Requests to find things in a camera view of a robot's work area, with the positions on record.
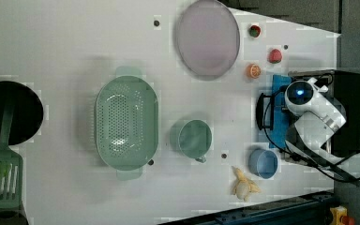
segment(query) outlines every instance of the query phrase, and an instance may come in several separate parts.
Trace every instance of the colander handle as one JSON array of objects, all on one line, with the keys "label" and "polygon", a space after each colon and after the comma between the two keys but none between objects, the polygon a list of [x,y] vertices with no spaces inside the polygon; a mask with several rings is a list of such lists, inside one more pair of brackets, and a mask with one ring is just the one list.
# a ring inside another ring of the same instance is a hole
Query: colander handle
[{"label": "colander handle", "polygon": [[133,180],[141,177],[143,174],[143,167],[133,170],[133,171],[119,171],[116,170],[116,177],[118,180],[121,181],[127,181],[127,180]]}]

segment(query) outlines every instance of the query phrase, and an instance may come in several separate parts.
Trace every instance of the pink plate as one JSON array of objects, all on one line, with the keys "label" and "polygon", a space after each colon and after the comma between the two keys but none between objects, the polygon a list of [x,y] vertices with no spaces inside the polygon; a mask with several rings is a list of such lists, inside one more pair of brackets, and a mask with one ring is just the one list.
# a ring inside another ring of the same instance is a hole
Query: pink plate
[{"label": "pink plate", "polygon": [[221,76],[233,66],[238,55],[238,24],[223,4],[200,0],[180,18],[176,40],[189,69],[201,76]]}]

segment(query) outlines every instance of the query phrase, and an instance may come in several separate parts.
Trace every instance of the black bracket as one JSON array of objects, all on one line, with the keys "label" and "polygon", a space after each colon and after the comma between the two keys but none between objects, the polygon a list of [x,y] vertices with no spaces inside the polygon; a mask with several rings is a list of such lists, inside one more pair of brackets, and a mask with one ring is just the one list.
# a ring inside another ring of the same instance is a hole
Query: black bracket
[{"label": "black bracket", "polygon": [[[264,123],[264,99],[265,98],[270,98],[270,124],[266,125]],[[263,128],[270,128],[270,130],[273,130],[274,128],[274,107],[275,107],[275,96],[267,96],[265,94],[261,94],[259,96],[259,99],[257,101],[257,105],[256,105],[256,122],[257,122],[257,127],[259,128],[259,130],[262,130]]]}]

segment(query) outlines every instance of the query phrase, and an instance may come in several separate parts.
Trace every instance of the black pot lid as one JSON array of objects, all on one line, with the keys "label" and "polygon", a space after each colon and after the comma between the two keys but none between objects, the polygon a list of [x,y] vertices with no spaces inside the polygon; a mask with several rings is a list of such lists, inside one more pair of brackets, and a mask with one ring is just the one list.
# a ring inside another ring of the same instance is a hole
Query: black pot lid
[{"label": "black pot lid", "polygon": [[0,129],[7,98],[13,98],[15,102],[8,143],[23,143],[32,138],[42,125],[42,103],[29,87],[18,82],[0,82]]}]

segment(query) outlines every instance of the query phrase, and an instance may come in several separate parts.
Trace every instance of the green spatula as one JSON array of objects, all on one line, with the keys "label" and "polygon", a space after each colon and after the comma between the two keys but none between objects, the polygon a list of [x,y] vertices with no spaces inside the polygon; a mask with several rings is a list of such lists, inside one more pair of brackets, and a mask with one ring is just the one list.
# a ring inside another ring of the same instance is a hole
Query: green spatula
[{"label": "green spatula", "polygon": [[0,208],[17,207],[22,200],[23,158],[8,147],[13,110],[13,100],[9,99],[0,134]]}]

